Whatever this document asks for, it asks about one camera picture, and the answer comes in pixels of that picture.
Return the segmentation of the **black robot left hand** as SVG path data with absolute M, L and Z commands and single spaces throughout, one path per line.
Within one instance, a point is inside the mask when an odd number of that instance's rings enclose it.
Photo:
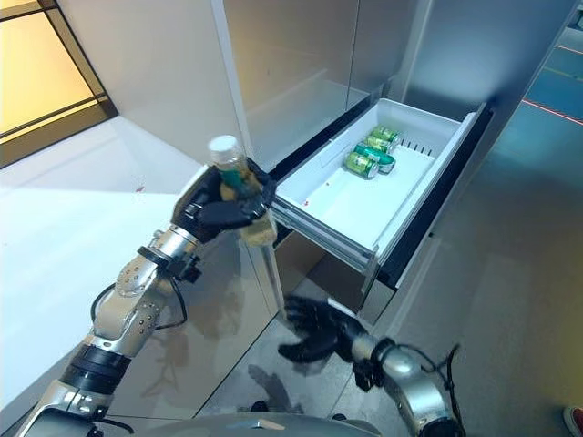
M 252 159 L 247 159 L 251 174 L 259 181 L 261 192 L 250 199 L 223 200 L 223 182 L 216 166 L 202 166 L 176 202 L 170 223 L 184 229 L 200 243 L 208 243 L 222 231 L 243 229 L 268 214 L 276 193 L 276 181 Z

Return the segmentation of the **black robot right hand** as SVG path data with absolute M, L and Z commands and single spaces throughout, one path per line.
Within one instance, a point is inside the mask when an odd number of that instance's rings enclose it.
M 352 363 L 353 344 L 368 334 L 353 316 L 323 300 L 290 296 L 285 300 L 287 321 L 302 337 L 294 344 L 281 344 L 278 353 L 288 361 L 311 363 L 337 354 Z

